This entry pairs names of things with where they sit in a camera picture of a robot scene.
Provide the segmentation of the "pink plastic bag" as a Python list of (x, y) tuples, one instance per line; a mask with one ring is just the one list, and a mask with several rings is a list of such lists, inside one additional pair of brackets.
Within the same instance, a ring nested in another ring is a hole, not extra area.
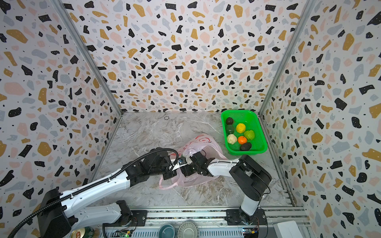
[[(183, 156), (188, 158), (197, 152), (201, 152), (206, 156), (207, 159), (215, 158), (217, 160), (229, 161), (228, 158), (223, 155), (223, 151), (218, 143), (211, 135), (208, 134), (201, 134), (176, 150), (180, 157)], [(171, 179), (164, 180), (163, 176), (161, 176), (159, 181), (159, 188), (162, 190), (167, 190), (176, 186), (193, 187), (217, 178), (202, 176), (197, 173), (185, 177), (181, 172), (181, 169), (176, 169), (176, 172), (177, 175)]]

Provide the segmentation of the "beige pear fruit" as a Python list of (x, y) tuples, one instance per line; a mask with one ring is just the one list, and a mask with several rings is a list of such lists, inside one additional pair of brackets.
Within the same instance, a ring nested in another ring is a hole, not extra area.
[(229, 144), (235, 144), (236, 142), (238, 141), (238, 139), (237, 139), (237, 137), (234, 135), (234, 134), (229, 134), (228, 136), (227, 136), (227, 142), (229, 143)]

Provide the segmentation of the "dark green lime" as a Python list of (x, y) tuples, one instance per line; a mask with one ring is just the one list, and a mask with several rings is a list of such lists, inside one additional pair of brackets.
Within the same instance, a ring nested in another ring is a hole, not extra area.
[(233, 134), (235, 132), (235, 128), (233, 125), (226, 125), (225, 130), (227, 135)]

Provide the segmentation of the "orange fruit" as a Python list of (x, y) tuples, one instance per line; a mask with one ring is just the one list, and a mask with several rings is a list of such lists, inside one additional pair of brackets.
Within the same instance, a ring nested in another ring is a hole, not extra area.
[(247, 140), (246, 137), (244, 137), (244, 136), (239, 136), (239, 137), (238, 137), (238, 143), (239, 143), (240, 145), (243, 145), (243, 144), (245, 144), (245, 143), (247, 143), (247, 142), (248, 142), (248, 140)]

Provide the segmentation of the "dark avocado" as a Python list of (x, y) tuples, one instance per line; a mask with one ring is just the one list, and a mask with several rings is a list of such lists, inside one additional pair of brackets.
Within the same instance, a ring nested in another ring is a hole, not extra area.
[(250, 151), (252, 148), (252, 144), (250, 142), (246, 142), (240, 146), (240, 151)]

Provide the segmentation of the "dark purple mangosteen fruit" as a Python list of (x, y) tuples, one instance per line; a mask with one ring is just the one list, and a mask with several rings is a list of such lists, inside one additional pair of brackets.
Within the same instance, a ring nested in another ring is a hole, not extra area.
[(234, 123), (234, 120), (231, 117), (228, 117), (225, 121), (226, 125), (232, 125)]

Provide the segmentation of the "yellow lemon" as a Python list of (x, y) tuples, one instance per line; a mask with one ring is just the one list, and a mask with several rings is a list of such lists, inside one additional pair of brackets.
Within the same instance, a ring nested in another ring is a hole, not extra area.
[(239, 123), (236, 126), (236, 132), (237, 133), (244, 133), (246, 131), (246, 125), (243, 123)]

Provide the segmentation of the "green custard apple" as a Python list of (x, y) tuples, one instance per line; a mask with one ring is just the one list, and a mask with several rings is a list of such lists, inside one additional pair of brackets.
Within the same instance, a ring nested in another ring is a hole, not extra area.
[(254, 140), (255, 139), (255, 132), (253, 130), (245, 131), (244, 132), (244, 137), (249, 141), (249, 140)]

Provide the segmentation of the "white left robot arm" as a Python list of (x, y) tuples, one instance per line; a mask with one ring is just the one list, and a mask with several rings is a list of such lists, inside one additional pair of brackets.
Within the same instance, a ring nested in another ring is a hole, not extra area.
[(156, 148), (92, 183), (65, 192), (59, 192), (57, 188), (46, 192), (37, 215), (40, 236), (62, 238), (79, 224), (76, 214), (81, 209), (117, 191), (147, 181), (150, 176), (171, 173), (174, 168), (169, 156), (171, 152), (178, 160), (176, 150)]

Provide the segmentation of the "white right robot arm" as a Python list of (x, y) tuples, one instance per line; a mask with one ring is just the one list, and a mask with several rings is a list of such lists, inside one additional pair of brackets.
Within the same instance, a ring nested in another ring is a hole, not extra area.
[(198, 174), (204, 177), (224, 176), (234, 179), (245, 197), (238, 214), (227, 215), (226, 220), (232, 224), (251, 225), (256, 221), (255, 213), (262, 197), (271, 193), (270, 173), (249, 155), (243, 155), (235, 160), (219, 160), (206, 158), (197, 152), (188, 158), (181, 158), (176, 166), (186, 177)]

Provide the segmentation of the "grey ribbed plate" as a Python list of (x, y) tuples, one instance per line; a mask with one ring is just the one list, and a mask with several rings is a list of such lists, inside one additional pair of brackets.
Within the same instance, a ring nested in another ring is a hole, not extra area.
[(197, 238), (197, 227), (192, 222), (183, 223), (178, 229), (178, 238)]

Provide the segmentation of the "green circuit board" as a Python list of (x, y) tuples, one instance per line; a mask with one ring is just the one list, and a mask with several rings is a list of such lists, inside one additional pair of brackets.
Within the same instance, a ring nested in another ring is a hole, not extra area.
[(131, 238), (132, 235), (133, 235), (133, 230), (122, 229), (122, 230), (115, 231), (112, 237), (113, 238)]

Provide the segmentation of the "white box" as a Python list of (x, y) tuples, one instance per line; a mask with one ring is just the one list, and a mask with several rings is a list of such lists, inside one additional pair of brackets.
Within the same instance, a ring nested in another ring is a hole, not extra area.
[(273, 227), (278, 238), (303, 238), (295, 221), (277, 223)]

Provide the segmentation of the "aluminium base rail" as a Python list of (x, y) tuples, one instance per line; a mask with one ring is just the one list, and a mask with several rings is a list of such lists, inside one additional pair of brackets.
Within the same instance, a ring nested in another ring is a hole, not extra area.
[(295, 221), (304, 238), (314, 237), (304, 210), (295, 207), (261, 207), (251, 225), (232, 224), (226, 220), (227, 215), (238, 214), (236, 207), (132, 209), (131, 219), (125, 225), (105, 222), (113, 211), (111, 206), (83, 209), (76, 215), (79, 224), (74, 225), (66, 237), (70, 238), (71, 233), (80, 228), (93, 227), (99, 230), (99, 238), (112, 238), (115, 231), (122, 229), (133, 230), (132, 238), (157, 238), (159, 228), (171, 224), (176, 229), (177, 238), (179, 227), (192, 222), (197, 227), (198, 238), (243, 238), (243, 229), (247, 228), (259, 228), (259, 238), (277, 238), (273, 225), (287, 221)]

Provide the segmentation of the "aluminium corner post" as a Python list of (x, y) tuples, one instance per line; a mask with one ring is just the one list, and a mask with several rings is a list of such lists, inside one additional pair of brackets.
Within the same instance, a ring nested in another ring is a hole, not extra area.
[(60, 19), (63, 21), (65, 27), (67, 28), (68, 32), (72, 36), (73, 41), (76, 43), (80, 53), (83, 55), (85, 61), (87, 62), (90, 70), (95, 74), (98, 82), (102, 86), (102, 89), (104, 93), (106, 94), (107, 98), (109, 99), (111, 105), (114, 107), (117, 114), (121, 117), (123, 115), (122, 110), (119, 108), (119, 105), (114, 98), (113, 94), (111, 93), (110, 88), (107, 85), (107, 82), (104, 80), (103, 75), (101, 74), (99, 68), (97, 67), (96, 63), (94, 62), (92, 56), (90, 55), (86, 44), (82, 41), (80, 37), (80, 33), (78, 32), (77, 28), (75, 27), (73, 21), (71, 20), (69, 14), (67, 13), (64, 4), (62, 1), (51, 1), (52, 6), (54, 7), (55, 11), (57, 12)]
[(316, 0), (306, 1), (305, 7), (301, 13), (301, 16), (300, 16), (300, 19), (296, 25), (295, 31), (294, 31), (291, 39), (290, 39), (290, 42), (286, 48), (286, 51), (282, 57), (282, 60), (280, 61), (280, 65), (279, 65), (278, 70), (276, 71), (274, 80), (272, 81), (270, 87), (268, 88), (267, 95), (266, 95), (264, 102), (263, 102), (263, 104), (260, 108), (260, 111), (258, 113), (260, 118), (266, 112), (266, 107), (268, 106), (268, 104), (271, 101), (272, 94), (274, 93), (275, 88), (276, 88), (277, 84), (279, 83), (282, 74), (284, 73), (286, 65), (287, 65), (289, 59), (291, 58), (291, 55), (293, 54), (293, 50), (295, 49), (295, 46), (298, 43), (298, 40), (300, 39), (301, 33), (302, 33), (304, 26), (307, 22), (307, 18), (311, 14), (316, 2), (317, 2)]

